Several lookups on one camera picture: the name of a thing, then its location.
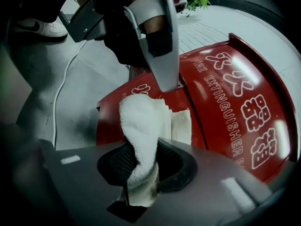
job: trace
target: mesh grille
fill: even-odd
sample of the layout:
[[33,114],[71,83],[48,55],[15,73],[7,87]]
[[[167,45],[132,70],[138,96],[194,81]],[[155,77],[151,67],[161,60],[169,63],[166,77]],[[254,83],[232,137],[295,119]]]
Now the mesh grille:
[[129,177],[137,165],[134,148],[131,146],[113,155],[110,163],[118,173]]

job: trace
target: black pants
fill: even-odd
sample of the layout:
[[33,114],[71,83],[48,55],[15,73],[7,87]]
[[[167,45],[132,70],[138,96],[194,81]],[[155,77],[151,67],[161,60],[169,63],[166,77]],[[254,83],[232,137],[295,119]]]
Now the black pants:
[[54,22],[66,0],[22,0],[18,19],[35,18]]

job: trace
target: nike swoosh logo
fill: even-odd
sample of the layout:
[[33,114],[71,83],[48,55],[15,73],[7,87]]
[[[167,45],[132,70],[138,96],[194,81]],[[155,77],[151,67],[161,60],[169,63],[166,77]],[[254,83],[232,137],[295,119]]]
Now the nike swoosh logo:
[[38,22],[35,22],[35,24],[34,24],[34,26],[33,26],[33,27],[26,27],[26,26],[22,26],[22,25],[20,25],[20,24],[16,24],[16,27],[18,27],[18,28],[22,28],[22,29],[24,29],[24,30],[28,30],[28,31],[32,31],[32,32],[36,32],[36,31],[38,31],[38,30],[39,30],[39,28],[40,28],[40,25],[39,25],[39,23],[38,23]]

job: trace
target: white cable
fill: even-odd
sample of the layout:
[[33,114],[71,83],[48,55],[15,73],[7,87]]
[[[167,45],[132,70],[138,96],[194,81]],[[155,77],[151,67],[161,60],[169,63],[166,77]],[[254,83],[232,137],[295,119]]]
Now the white cable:
[[60,94],[61,89],[63,88],[65,81],[66,81],[66,75],[67,75],[67,71],[69,69],[69,66],[71,64],[71,62],[73,61],[73,59],[79,54],[80,50],[83,48],[83,46],[85,45],[86,41],[84,41],[82,43],[82,45],[80,46],[80,48],[78,49],[78,51],[76,52],[76,54],[69,60],[65,72],[64,72],[64,78],[63,78],[63,82],[60,85],[60,87],[58,88],[56,95],[55,95],[55,99],[53,101],[53,112],[52,112],[52,116],[53,116],[53,136],[52,136],[52,145],[53,147],[56,149],[56,145],[55,145],[55,138],[56,138],[56,120],[55,120],[55,109],[56,109],[56,101],[58,98],[58,95]]
[[128,7],[123,6],[123,8],[124,8],[125,11],[127,11],[129,13],[129,15],[131,17],[131,20],[132,20],[131,22],[132,22],[132,24],[134,26],[135,32],[137,34],[137,37],[138,37],[138,39],[140,39],[141,38],[141,33],[140,33],[140,29],[139,29],[138,23],[136,21],[135,15],[133,14],[132,10],[129,9]]

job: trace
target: chinese characters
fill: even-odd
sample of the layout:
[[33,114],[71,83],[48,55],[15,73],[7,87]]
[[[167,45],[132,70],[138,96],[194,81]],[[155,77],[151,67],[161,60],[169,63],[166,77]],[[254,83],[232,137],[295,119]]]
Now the chinese characters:
[[233,71],[232,74],[224,74],[223,79],[232,84],[233,95],[236,97],[241,97],[243,95],[243,90],[253,90],[254,85],[250,82],[248,77],[241,71]]
[[231,56],[226,52],[222,52],[216,56],[206,56],[205,59],[214,61],[214,68],[216,70],[222,70],[224,65],[232,65]]
[[258,131],[271,118],[269,108],[262,95],[246,100],[240,110],[246,120],[246,128],[249,132]]
[[277,140],[275,137],[275,129],[269,128],[262,137],[255,140],[251,148],[252,154],[252,169],[256,169],[264,164],[270,156],[275,155],[277,151]]

